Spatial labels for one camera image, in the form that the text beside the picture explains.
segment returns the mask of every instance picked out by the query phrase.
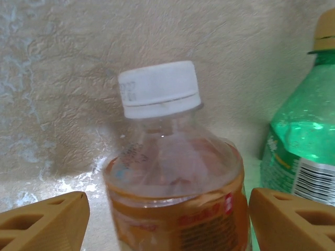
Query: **bottle label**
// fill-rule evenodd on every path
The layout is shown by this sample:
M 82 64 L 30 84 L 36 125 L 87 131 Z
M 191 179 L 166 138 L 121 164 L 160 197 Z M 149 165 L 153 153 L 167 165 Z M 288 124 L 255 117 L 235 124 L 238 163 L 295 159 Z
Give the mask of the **bottle label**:
M 261 163 L 263 187 L 335 206 L 335 166 L 288 152 L 270 128 Z
M 131 208 L 111 198 L 121 251 L 252 250 L 243 190 L 160 208 Z

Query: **white bottle cap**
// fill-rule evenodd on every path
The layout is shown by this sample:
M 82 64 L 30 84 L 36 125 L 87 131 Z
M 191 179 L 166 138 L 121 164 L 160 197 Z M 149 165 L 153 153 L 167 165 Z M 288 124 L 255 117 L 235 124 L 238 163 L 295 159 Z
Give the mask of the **white bottle cap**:
M 167 116 L 201 104 L 191 61 L 122 72 L 118 80 L 125 117 L 129 119 Z

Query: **table surface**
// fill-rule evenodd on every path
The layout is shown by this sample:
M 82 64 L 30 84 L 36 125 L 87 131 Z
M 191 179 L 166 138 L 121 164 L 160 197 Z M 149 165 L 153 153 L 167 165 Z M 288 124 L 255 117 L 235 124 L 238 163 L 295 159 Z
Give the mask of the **table surface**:
M 259 186 L 259 164 L 256 157 L 242 155 L 245 167 L 245 190 L 247 197 L 253 187 Z M 101 170 L 88 173 L 72 173 L 61 177 L 36 178 L 34 180 L 7 180 L 0 177 L 0 212 L 34 203 L 71 191 L 85 191 L 91 208 L 82 251 L 119 251 L 105 193 Z M 253 250 L 259 251 L 255 234 Z

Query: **orange label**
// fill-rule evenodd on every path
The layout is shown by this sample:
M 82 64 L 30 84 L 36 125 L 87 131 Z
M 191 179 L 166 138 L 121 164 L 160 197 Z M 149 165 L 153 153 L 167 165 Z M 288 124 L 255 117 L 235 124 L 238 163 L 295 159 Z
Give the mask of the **orange label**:
M 236 182 L 167 207 L 133 208 L 111 197 L 121 251 L 248 250 L 248 205 Z

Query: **bottle neck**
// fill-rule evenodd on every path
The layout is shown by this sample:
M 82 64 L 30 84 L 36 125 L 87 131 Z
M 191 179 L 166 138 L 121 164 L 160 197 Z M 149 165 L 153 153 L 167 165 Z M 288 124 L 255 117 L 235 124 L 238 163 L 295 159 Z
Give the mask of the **bottle neck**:
M 165 117 L 135 120 L 134 123 L 138 130 L 146 133 L 169 135 L 194 126 L 194 117 L 195 111 L 187 111 Z
M 335 50 L 310 52 L 309 54 L 317 55 L 315 62 L 314 62 L 314 66 L 335 65 Z

